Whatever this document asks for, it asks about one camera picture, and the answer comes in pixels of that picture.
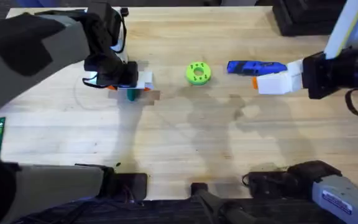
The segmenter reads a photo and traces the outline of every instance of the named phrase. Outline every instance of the green ring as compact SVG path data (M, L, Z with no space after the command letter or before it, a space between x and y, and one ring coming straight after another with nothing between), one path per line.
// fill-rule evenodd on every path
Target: green ring
M203 75L196 75L195 70L203 71ZM193 85L204 85L211 79L211 69L204 62L193 62L187 66L186 78Z

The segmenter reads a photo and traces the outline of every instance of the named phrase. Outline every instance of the wooden table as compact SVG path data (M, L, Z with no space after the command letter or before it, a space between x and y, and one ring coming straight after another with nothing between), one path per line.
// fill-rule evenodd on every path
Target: wooden table
M262 96L250 78L225 72L229 60L303 58L321 51L327 37L280 36L271 7L129 11L129 56L154 72L160 92L130 103L120 91L84 86L83 64L70 65L0 110L7 117L2 159L121 162L118 172L148 173L148 199L187 198L192 182L210 183L221 197L248 197L241 176L250 170L315 159L358 184L358 117L346 109L343 91L323 100L309 100L306 91ZM185 79L197 60L213 71L205 86Z

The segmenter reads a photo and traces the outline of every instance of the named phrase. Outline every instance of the blue object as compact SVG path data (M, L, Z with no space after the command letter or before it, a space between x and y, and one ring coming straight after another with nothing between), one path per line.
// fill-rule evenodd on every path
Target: blue object
M228 73L240 75L259 76L286 70L287 66L278 62L230 61L227 64Z

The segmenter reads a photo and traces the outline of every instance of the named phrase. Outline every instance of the black cable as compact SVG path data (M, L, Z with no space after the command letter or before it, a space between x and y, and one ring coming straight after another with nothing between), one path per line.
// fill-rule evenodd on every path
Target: black cable
M242 184L244 184L244 186L249 187L249 183L246 183L244 181L245 178L248 178L248 174L242 176L241 182L242 182Z
M92 77L92 78L82 78L82 82L84 83L84 85L89 86L89 87L93 87L93 88L100 88L100 89L102 89L102 88L107 88L108 85L106 85L106 86L99 86L99 85L95 85L95 84L86 82L86 81L90 81L90 80L96 78L97 76L98 76L98 74L96 74L96 75L95 75L94 77Z
M356 91L356 90L358 90L358 88L349 90L349 91L345 94L345 103L346 103L347 109L349 109L349 111L352 112L352 114L358 116L358 110L354 107L353 101L352 101L352 93L353 93L354 91Z

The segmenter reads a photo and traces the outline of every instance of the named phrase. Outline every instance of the label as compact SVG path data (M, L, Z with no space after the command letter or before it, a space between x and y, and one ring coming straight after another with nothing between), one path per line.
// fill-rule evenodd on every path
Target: label
M328 191L324 190L323 194L321 194L322 198L328 201L329 203L337 206L342 211L346 212L349 215L352 215L353 207L349 203L343 201L339 197L329 193Z

